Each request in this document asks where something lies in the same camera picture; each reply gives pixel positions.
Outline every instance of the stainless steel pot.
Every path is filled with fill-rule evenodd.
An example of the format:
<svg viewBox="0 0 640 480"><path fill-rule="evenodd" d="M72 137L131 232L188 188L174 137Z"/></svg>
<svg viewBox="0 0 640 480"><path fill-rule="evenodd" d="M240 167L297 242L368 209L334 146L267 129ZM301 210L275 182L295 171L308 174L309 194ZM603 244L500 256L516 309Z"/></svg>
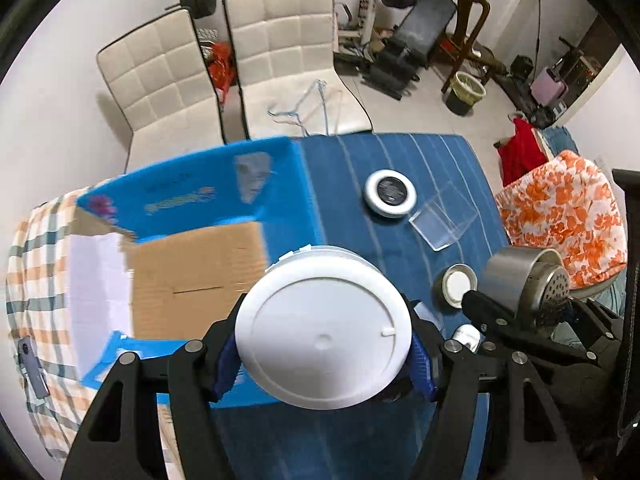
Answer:
<svg viewBox="0 0 640 480"><path fill-rule="evenodd" d="M506 307L521 328L545 330L558 323L569 275L554 249L509 246L489 258L478 291Z"/></svg>

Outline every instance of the orange floral cloth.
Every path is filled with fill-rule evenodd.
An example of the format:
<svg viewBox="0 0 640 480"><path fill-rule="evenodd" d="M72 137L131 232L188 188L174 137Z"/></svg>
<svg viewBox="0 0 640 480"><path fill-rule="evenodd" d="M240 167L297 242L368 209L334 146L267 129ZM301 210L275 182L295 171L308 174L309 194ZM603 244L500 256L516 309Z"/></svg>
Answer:
<svg viewBox="0 0 640 480"><path fill-rule="evenodd" d="M626 235L607 177L565 151L495 196L513 245L560 253L571 288L596 285L626 266Z"/></svg>

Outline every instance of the brown chair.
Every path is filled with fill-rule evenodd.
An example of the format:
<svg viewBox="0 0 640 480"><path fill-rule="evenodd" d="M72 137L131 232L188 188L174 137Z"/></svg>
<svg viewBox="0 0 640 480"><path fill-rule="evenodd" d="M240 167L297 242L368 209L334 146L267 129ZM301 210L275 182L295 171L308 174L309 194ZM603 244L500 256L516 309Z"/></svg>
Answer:
<svg viewBox="0 0 640 480"><path fill-rule="evenodd" d="M474 4L480 4L482 6L482 14L467 40L466 30L468 29L469 15L471 14L471 9ZM442 86L443 93L447 91L447 88L449 88L451 79L456 72L460 70L465 59L483 65L487 68L485 76L481 79L482 84L486 84L495 72L503 72L505 70L504 65L495 59L493 52L491 52L487 47L476 43L478 34L486 22L490 10L491 5L487 0L458 0L456 30L453 34L446 34L446 37L440 42L440 50L453 62L453 68ZM472 52L471 47L480 51L480 57L476 56Z"/></svg>

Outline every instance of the black label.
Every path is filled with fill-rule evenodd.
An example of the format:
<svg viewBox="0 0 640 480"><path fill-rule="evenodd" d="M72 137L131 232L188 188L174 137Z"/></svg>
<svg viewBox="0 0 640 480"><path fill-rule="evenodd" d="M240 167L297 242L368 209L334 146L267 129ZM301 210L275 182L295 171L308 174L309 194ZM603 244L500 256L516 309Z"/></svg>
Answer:
<svg viewBox="0 0 640 480"><path fill-rule="evenodd" d="M376 189L380 200L387 205L400 205L406 200L406 186L394 176L386 176Z"/></svg>

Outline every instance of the blue tablecloth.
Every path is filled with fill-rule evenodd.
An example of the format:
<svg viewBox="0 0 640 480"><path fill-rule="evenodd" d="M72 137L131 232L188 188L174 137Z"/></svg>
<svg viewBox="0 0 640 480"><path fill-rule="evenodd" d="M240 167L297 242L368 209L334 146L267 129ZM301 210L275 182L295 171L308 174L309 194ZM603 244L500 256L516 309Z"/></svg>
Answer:
<svg viewBox="0 0 640 480"><path fill-rule="evenodd" d="M480 275L491 254L507 244L484 173L462 137L352 134L307 137L301 144L325 243L360 254L432 310L431 285L441 270L463 262ZM382 169L414 183L417 206L452 182L479 215L459 243L434 252L408 219L379 218L362 201L367 177ZM467 322L460 311L440 314L447 336ZM486 396L479 396L465 480L478 472L487 409ZM276 403L213 414L239 480L388 480L408 477L433 410L414 393L391 404L364 402L330 412Z"/></svg>

